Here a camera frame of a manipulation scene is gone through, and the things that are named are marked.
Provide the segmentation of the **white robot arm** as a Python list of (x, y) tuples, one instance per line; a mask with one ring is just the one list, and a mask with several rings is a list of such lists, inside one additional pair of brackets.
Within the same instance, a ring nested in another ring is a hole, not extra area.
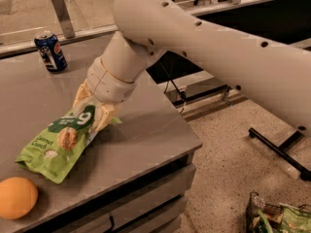
[(115, 0), (117, 31), (79, 87), (74, 114), (93, 104), (108, 125), (142, 72), (175, 52), (311, 136), (311, 52), (200, 20), (172, 0)]

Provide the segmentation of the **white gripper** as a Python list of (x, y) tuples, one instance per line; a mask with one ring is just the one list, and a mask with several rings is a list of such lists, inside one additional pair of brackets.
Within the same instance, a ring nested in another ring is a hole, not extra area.
[(86, 106), (95, 106), (97, 100), (100, 101), (101, 103), (95, 106), (92, 125), (92, 131), (99, 132), (118, 114), (121, 105), (117, 103), (126, 101), (135, 87), (135, 83), (125, 83), (113, 77), (97, 57), (87, 70), (86, 81), (79, 86), (72, 112), (76, 116)]

